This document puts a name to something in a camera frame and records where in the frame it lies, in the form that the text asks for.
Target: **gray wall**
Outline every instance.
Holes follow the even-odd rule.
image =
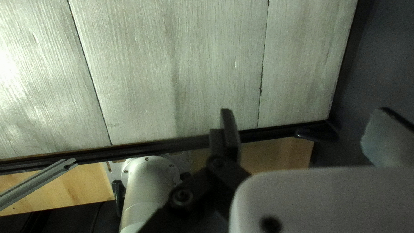
[[[371,112],[389,107],[414,122],[414,1],[359,1],[330,121],[340,141],[319,143],[317,165],[370,164],[359,141]]]

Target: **wooden panel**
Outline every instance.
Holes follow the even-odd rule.
[[[0,192],[35,173],[0,176]],[[102,163],[79,165],[0,211],[0,216],[108,200],[114,197]]]
[[[270,0],[259,127],[326,119],[356,0]]]
[[[66,0],[0,4],[0,158],[110,145]]]
[[[113,144],[257,127],[267,0],[69,0]]]
[[[303,169],[309,166],[312,149],[312,141],[293,137],[243,143],[240,165],[251,174]],[[208,148],[191,151],[193,173],[205,166],[208,156]]]

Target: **silver cylindrical joint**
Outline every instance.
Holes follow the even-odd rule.
[[[174,176],[179,176],[170,164],[169,159],[161,156],[150,156],[144,162],[138,158],[128,163],[120,233],[137,232],[166,203],[174,186]]]

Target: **whitewashed wood plank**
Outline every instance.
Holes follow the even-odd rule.
[[[70,0],[113,144],[257,127],[266,0]]]
[[[356,0],[270,0],[259,127],[326,119]]]
[[[110,145],[65,0],[0,4],[0,158]]]

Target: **screw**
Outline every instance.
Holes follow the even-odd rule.
[[[173,202],[177,206],[185,206],[193,200],[193,193],[188,189],[179,189],[173,194]]]
[[[226,164],[226,162],[222,158],[215,158],[213,159],[212,163],[213,163],[213,166],[217,168],[223,167]]]
[[[273,217],[267,217],[262,220],[262,230],[267,233],[278,233],[282,230],[282,225],[279,220]]]

